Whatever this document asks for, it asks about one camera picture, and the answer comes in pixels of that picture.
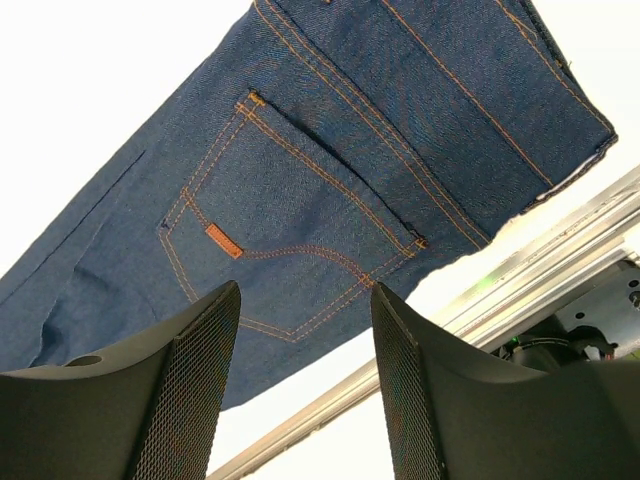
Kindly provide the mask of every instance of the black plastic part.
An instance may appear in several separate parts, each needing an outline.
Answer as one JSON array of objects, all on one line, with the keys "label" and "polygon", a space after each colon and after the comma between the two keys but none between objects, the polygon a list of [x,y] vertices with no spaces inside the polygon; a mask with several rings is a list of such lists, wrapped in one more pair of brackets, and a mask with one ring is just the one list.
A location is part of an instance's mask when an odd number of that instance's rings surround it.
[{"label": "black plastic part", "polygon": [[239,315],[230,282],[67,366],[0,374],[0,478],[204,478]]},{"label": "black plastic part", "polygon": [[514,365],[380,284],[372,315],[397,480],[639,478],[637,362]]}]

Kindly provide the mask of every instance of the denim fabric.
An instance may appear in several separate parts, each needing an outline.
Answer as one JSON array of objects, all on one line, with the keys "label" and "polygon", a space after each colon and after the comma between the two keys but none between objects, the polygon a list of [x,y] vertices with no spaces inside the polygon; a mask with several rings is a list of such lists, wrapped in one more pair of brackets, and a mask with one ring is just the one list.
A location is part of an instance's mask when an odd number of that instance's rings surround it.
[{"label": "denim fabric", "polygon": [[527,0],[256,0],[0,281],[0,370],[234,279],[237,405],[615,140]]}]

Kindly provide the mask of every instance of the white surface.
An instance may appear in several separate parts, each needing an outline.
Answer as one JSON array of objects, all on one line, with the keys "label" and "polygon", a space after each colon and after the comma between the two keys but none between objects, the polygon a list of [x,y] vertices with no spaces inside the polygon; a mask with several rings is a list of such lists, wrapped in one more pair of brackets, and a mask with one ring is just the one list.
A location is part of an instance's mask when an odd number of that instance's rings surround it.
[{"label": "white surface", "polygon": [[[0,274],[215,49],[250,0],[5,3],[0,14]],[[538,0],[536,5],[621,141],[598,167],[516,219],[485,251],[426,279],[410,299],[425,315],[638,163],[640,2]],[[224,412],[210,469],[372,356],[371,333],[365,332],[246,405]],[[373,397],[254,478],[382,480],[392,478],[389,462],[381,403]]]}]

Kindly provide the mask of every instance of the screw hole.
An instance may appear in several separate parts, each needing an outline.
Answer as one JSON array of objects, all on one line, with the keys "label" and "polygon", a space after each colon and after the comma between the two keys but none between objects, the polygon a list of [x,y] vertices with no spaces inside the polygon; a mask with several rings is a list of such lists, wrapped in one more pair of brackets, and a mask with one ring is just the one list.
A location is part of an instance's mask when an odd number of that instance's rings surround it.
[{"label": "screw hole", "polygon": [[71,360],[65,365],[65,367],[84,367],[86,365],[94,365],[96,363],[100,363],[101,361],[102,357],[98,355],[85,355],[84,357],[78,357]]}]

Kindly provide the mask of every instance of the blue denim jeans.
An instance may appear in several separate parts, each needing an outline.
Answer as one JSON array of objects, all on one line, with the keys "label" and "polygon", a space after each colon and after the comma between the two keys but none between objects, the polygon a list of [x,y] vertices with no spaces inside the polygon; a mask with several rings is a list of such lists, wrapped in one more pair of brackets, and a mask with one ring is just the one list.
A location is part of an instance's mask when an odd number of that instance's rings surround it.
[{"label": "blue denim jeans", "polygon": [[256,0],[2,279],[0,370],[233,279],[237,405],[369,327],[375,281],[406,297],[615,140],[527,0]]}]

